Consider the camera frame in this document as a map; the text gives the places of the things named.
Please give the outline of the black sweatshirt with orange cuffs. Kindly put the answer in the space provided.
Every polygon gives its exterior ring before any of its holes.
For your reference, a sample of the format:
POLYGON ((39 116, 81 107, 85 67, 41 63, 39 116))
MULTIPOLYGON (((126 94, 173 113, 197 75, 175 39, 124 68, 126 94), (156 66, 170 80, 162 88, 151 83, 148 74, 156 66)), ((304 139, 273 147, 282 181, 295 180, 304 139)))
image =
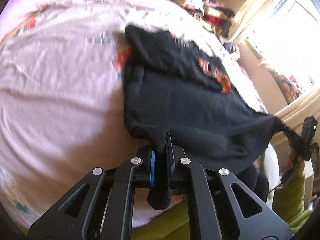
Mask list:
POLYGON ((204 168, 238 174, 253 165, 282 121, 257 112, 231 84, 222 61, 197 45, 184 45, 168 31, 125 28, 130 55, 124 67, 124 123, 131 136, 155 151, 155 177, 148 203, 170 204, 166 138, 204 168))

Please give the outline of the clothes on window sill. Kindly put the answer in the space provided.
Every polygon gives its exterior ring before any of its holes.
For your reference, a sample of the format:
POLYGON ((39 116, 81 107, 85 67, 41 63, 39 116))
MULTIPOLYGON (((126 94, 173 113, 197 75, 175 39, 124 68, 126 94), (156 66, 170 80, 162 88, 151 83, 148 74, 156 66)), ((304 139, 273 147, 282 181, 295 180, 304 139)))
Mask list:
POLYGON ((297 83, 297 80, 293 75, 286 76, 282 72, 277 71, 264 58, 259 60, 258 66, 270 72, 288 105, 303 94, 304 90, 297 83))

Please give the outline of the bag with purple clothes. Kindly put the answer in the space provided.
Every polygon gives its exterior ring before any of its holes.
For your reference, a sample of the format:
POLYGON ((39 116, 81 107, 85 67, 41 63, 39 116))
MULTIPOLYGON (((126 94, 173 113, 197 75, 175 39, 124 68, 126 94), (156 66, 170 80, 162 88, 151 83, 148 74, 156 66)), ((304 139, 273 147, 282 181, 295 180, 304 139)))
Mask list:
POLYGON ((229 55, 231 55, 232 58, 234 58, 235 60, 238 60, 241 56, 239 47, 233 43, 233 42, 223 42, 222 44, 223 48, 229 53, 229 55))

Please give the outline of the pile of folded clothes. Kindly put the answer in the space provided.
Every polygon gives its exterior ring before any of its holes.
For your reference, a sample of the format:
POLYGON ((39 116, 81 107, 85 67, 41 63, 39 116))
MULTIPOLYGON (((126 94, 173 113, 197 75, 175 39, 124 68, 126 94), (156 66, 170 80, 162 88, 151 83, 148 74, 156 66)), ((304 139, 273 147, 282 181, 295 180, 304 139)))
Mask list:
POLYGON ((172 0, 199 21, 204 29, 227 38, 235 12, 216 0, 172 0))

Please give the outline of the pink strawberry print duvet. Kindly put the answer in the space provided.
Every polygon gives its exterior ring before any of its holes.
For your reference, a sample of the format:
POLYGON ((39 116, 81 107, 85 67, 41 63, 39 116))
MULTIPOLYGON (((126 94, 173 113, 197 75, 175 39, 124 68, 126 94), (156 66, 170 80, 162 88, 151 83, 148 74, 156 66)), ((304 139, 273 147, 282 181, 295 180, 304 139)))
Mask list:
POLYGON ((252 81, 185 10, 169 0, 37 0, 1 43, 1 202, 22 231, 88 171, 114 168, 144 144, 123 121, 128 24, 167 30, 223 60, 250 107, 252 81))

